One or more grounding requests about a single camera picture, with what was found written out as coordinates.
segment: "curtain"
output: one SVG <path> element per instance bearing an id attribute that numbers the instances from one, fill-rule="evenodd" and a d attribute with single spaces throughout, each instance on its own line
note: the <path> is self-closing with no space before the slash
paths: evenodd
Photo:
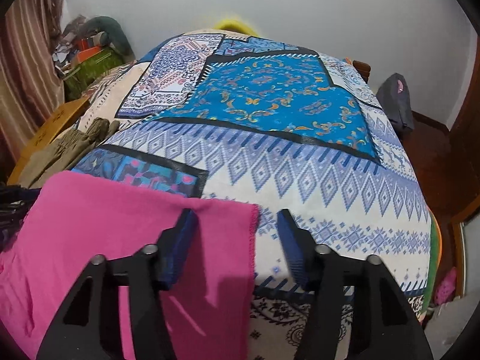
<path id="1" fill-rule="evenodd" d="M 64 102 L 63 82 L 51 59 L 61 34 L 62 4 L 63 0 L 15 0 L 0 17 L 0 172 L 5 175 Z"/>

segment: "metal screw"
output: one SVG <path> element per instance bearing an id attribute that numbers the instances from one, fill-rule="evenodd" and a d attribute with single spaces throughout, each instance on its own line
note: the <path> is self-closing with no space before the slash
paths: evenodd
<path id="1" fill-rule="evenodd" d="M 332 250 L 330 249 L 330 247 L 328 245 L 325 245 L 325 244 L 321 244 L 321 245 L 317 245 L 315 247 L 315 251 L 318 253 L 318 254 L 328 254 L 330 253 Z"/>
<path id="2" fill-rule="evenodd" d="M 382 259 L 376 254 L 371 254 L 370 256 L 368 256 L 367 261 L 374 266 L 379 266 L 382 263 Z"/>
<path id="3" fill-rule="evenodd" d="M 105 256 L 102 255 L 102 254 L 97 254 L 96 256 L 93 256 L 91 259 L 90 259 L 90 262 L 97 266 L 99 264 L 102 264 L 102 262 L 105 261 Z"/>
<path id="4" fill-rule="evenodd" d="M 145 254 L 153 254 L 153 253 L 157 252 L 157 250 L 158 250 L 157 245 L 149 244 L 149 245 L 145 245 L 143 247 L 142 252 L 145 253 Z"/>

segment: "patchwork blanket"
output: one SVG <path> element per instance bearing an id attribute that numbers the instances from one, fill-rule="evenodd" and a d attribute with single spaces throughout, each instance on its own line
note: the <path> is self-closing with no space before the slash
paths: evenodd
<path id="1" fill-rule="evenodd" d="M 152 50 L 92 110 L 125 129 L 75 171 L 260 205 L 256 286 L 288 300 L 253 294 L 250 360 L 292 359 L 310 307 L 278 238 L 283 208 L 339 254 L 379 255 L 420 314 L 431 218 L 401 143 L 351 65 L 272 40 L 196 31 Z M 352 292 L 345 288 L 339 359 L 347 353 Z"/>

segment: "blue gripper pad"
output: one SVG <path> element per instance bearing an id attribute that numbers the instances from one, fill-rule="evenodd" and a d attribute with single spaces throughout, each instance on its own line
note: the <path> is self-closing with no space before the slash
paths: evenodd
<path id="1" fill-rule="evenodd" d="M 162 290 L 168 291 L 183 272 L 198 219 L 191 209 L 183 209 L 175 227 L 164 230 L 157 241 L 158 261 L 154 266 L 154 276 Z"/>
<path id="2" fill-rule="evenodd" d="M 277 229 L 290 273 L 295 282 L 306 290 L 309 283 L 306 267 L 315 253 L 315 240 L 308 230 L 298 228 L 287 209 L 278 212 Z"/>

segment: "floor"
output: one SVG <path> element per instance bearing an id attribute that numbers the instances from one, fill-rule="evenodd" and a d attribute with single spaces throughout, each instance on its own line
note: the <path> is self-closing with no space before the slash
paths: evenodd
<path id="1" fill-rule="evenodd" d="M 452 147 L 447 135 L 436 128 L 415 120 L 414 131 L 404 138 L 402 144 L 425 200 L 440 225 L 443 250 L 437 284 L 455 265 L 450 221 L 475 197 L 477 185 L 469 182 L 469 178 L 475 176 L 464 154 Z M 465 182 L 471 185 L 469 190 L 462 187 Z"/>

